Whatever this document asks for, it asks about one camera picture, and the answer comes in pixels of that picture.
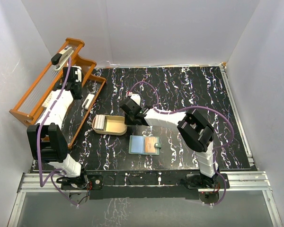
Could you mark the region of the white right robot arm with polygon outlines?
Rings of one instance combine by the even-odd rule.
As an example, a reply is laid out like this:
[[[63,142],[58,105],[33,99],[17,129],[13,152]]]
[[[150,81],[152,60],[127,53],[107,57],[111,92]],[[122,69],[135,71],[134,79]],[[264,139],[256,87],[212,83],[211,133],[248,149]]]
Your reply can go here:
[[[189,184],[193,187],[214,188],[219,178],[218,164],[213,158],[214,129],[198,111],[208,110],[203,106],[191,106],[177,111],[158,110],[156,107],[141,107],[127,98],[120,105],[125,113],[126,125],[160,126],[177,130],[186,145],[195,152],[199,164],[199,176]]]

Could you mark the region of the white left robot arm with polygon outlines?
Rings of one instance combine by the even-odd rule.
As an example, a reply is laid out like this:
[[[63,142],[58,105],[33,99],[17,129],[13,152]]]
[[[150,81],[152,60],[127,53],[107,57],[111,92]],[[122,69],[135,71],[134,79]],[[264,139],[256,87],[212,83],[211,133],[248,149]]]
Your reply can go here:
[[[55,83],[49,95],[45,112],[36,124],[27,128],[27,137],[33,159],[38,162],[40,186],[49,177],[43,178],[42,164],[55,168],[49,176],[61,174],[72,178],[71,182],[82,189],[88,184],[87,175],[81,173],[81,164],[69,154],[68,142],[61,127],[68,109],[74,100],[82,98],[83,73],[79,66],[63,68],[62,79]]]

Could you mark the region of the tan oval wooden tray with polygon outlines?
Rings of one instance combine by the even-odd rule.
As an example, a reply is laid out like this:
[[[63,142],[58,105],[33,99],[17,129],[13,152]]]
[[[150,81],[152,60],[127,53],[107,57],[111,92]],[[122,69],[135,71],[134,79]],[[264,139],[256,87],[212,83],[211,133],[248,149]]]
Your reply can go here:
[[[124,135],[127,131],[127,125],[124,123],[123,116],[115,116],[115,115],[105,115],[105,125],[103,131],[98,131],[94,129],[95,118],[92,122],[92,129],[98,134],[107,134],[107,135],[116,135],[121,136]]]

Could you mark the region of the mint green card holder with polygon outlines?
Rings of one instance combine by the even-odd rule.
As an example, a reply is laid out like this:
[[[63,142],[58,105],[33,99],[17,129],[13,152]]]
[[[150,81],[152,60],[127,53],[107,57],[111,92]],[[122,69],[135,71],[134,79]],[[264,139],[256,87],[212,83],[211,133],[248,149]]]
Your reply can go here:
[[[129,140],[129,154],[155,155],[160,154],[161,142],[159,137],[131,135]]]

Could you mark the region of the orange wooden shelf rack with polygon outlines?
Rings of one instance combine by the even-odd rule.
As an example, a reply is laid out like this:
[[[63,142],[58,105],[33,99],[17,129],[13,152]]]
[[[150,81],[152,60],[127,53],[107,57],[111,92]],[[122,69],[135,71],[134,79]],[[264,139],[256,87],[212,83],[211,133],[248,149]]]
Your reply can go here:
[[[94,60],[79,55],[84,45],[80,39],[66,38],[28,91],[9,111],[28,127],[40,123],[57,100],[46,122],[59,125],[69,148],[73,147],[107,81],[93,74],[97,65]]]

